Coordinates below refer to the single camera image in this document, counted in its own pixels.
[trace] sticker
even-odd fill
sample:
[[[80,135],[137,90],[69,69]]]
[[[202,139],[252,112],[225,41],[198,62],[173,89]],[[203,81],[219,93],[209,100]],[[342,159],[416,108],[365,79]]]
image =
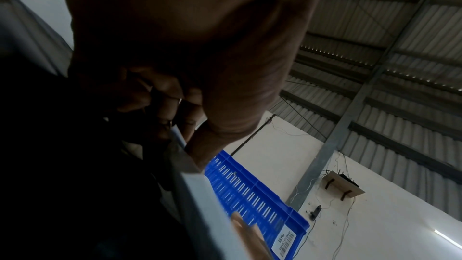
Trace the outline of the sticker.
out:
[[[271,250],[274,254],[276,254],[276,256],[278,256],[279,259],[284,260],[296,237],[297,235],[284,225],[282,230],[279,232],[278,237],[274,241]]]

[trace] barcode label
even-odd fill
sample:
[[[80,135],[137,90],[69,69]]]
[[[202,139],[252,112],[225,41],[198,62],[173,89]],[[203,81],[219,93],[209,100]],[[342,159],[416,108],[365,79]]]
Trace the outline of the barcode label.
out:
[[[297,235],[284,225],[282,230],[279,232],[278,237],[274,241],[271,250],[274,254],[276,254],[276,256],[278,256],[279,259],[284,260],[296,237]]]

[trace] crate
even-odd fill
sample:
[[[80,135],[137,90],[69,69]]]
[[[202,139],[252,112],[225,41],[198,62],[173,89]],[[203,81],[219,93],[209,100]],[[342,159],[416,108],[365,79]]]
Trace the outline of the crate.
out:
[[[228,216],[238,211],[247,224],[257,224],[275,259],[293,258],[309,227],[298,212],[224,150],[210,161],[205,175]]]

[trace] tube light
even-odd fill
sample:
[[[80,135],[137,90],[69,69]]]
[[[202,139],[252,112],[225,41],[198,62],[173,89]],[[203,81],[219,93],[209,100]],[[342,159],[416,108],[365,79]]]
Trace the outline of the tube light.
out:
[[[445,235],[443,235],[441,232],[435,230],[435,233],[437,233],[438,235],[442,236],[443,238],[445,238],[448,242],[450,242],[451,244],[453,244],[454,246],[456,246],[457,248],[461,249],[462,250],[462,246],[457,244],[456,242],[454,242],[453,240],[449,239],[448,237],[446,237]]]

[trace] black bracket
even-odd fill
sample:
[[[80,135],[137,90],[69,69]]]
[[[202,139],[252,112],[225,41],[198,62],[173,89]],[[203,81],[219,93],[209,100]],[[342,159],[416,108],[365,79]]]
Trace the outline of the black bracket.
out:
[[[326,189],[327,189],[327,187],[329,187],[329,185],[330,185],[333,181],[335,181],[335,179],[330,179],[330,180],[327,182]]]
[[[343,196],[342,196],[342,198],[341,198],[340,200],[343,201],[343,199],[345,199],[345,196],[346,196],[348,193],[351,193],[351,192],[352,192],[351,190],[348,190],[348,191],[346,191],[345,193],[343,193]]]

